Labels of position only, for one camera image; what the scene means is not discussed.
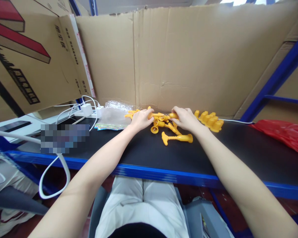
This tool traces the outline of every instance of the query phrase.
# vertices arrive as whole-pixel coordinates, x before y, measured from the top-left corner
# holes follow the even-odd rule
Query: black shelf surface
[[[91,126],[93,123],[94,119],[90,118],[80,122]],[[216,175],[196,138],[193,143],[171,140],[169,145],[165,146],[161,132],[174,136],[173,132],[168,128],[159,128],[158,134],[152,134],[151,126],[140,131],[131,140],[120,160],[121,164]],[[189,133],[181,128],[179,131],[184,135]],[[120,132],[93,129],[86,142],[79,143],[77,148],[73,148],[64,156],[87,160]],[[236,122],[225,122],[222,130],[214,134],[261,180],[298,186],[298,153],[293,149],[262,132]],[[27,142],[19,146],[18,150],[40,153],[40,145]]]

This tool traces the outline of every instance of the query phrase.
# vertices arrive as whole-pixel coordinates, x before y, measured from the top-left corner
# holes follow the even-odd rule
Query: gray chair
[[[12,186],[5,187],[0,191],[0,208],[16,209],[38,215],[45,215],[49,210],[48,207]]]
[[[190,204],[183,205],[179,190],[175,188],[180,205],[183,209],[186,225],[188,227],[190,238],[203,237],[203,222],[207,224],[208,233],[211,238],[232,238],[233,235],[229,231],[226,223],[215,210],[210,201],[204,200],[201,197],[196,197]],[[96,194],[92,214],[89,225],[89,238],[95,238],[95,231],[98,226],[100,216],[102,214],[104,205],[109,197],[103,187],[100,187]]]

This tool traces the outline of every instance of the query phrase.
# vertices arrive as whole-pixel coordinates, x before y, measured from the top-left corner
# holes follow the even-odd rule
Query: smartphone
[[[31,122],[29,122],[29,121],[17,121],[17,122],[13,122],[13,123],[10,123],[5,126],[1,126],[0,131],[11,132],[11,131],[15,131],[17,129],[20,129],[20,128],[25,127],[30,124],[31,124]]]

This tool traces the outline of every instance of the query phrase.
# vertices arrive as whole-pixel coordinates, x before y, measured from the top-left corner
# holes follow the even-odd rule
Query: hand
[[[172,113],[178,114],[179,120],[177,119],[171,119],[173,122],[175,122],[179,127],[188,130],[192,133],[195,133],[198,130],[208,131],[208,128],[201,124],[199,120],[195,117],[191,109],[189,108],[180,108],[175,106],[172,109]]]
[[[154,112],[152,108],[149,110],[144,109],[142,111],[136,112],[132,117],[130,127],[133,128],[136,133],[148,127],[154,121],[154,117],[148,119],[148,115],[151,112]]]

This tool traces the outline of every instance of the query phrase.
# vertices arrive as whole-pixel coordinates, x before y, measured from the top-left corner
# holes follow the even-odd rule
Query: red plastic bag
[[[276,140],[279,140],[298,152],[298,125],[279,120],[260,120],[249,125]]]

